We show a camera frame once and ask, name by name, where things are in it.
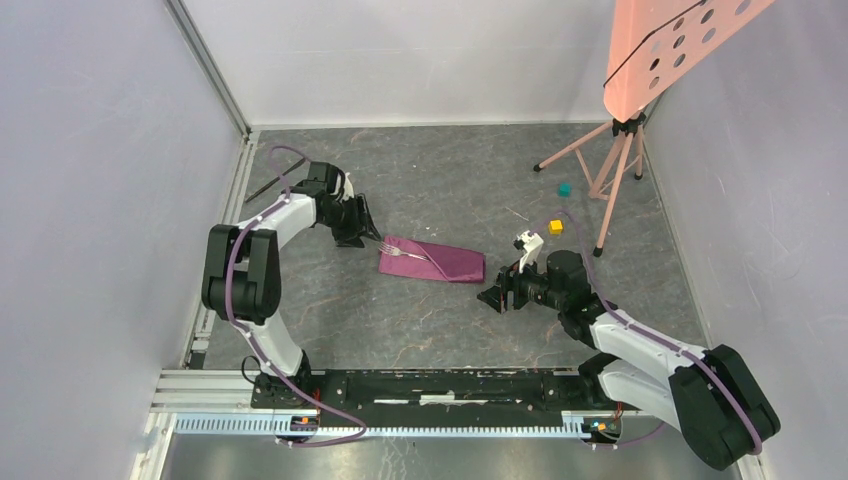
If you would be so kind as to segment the silver fork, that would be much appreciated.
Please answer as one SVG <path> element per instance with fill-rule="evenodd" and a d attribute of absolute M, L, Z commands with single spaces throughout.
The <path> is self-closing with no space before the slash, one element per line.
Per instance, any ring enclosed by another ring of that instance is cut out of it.
<path fill-rule="evenodd" d="M 447 282 L 447 276 L 426 255 L 380 242 L 378 272 L 404 278 Z"/>

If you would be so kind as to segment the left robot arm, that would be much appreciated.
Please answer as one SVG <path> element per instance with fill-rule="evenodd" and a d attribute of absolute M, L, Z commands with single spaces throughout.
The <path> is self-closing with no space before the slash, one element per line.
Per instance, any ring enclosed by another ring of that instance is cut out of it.
<path fill-rule="evenodd" d="M 261 371 L 278 378 L 275 392 L 290 407 L 314 394 L 308 357 L 292 339 L 280 314 L 280 252 L 301 232 L 322 225 L 339 247 L 379 242 L 363 194 L 347 172 L 314 162 L 307 176 L 267 208 L 235 225 L 211 228 L 201 288 L 203 305 L 229 322 L 250 345 Z"/>

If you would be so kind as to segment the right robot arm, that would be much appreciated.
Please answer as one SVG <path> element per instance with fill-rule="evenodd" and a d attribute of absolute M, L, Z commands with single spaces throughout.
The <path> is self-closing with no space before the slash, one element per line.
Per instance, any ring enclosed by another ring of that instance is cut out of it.
<path fill-rule="evenodd" d="M 558 250 L 545 271 L 515 262 L 478 299 L 498 313 L 528 303 L 557 314 L 565 333 L 596 354 L 578 368 L 577 392 L 591 408 L 636 407 L 681 433 L 707 466 L 724 470 L 761 452 L 781 420 L 735 349 L 676 340 L 603 298 L 583 257 Z"/>

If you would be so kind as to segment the purple cloth napkin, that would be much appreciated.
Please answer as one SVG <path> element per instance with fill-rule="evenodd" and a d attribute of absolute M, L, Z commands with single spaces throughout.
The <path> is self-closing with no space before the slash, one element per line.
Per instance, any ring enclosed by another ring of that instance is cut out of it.
<path fill-rule="evenodd" d="M 449 283 L 480 284 L 485 280 L 486 260 L 481 252 L 390 235 L 385 243 L 406 255 L 381 253 L 381 274 Z"/>

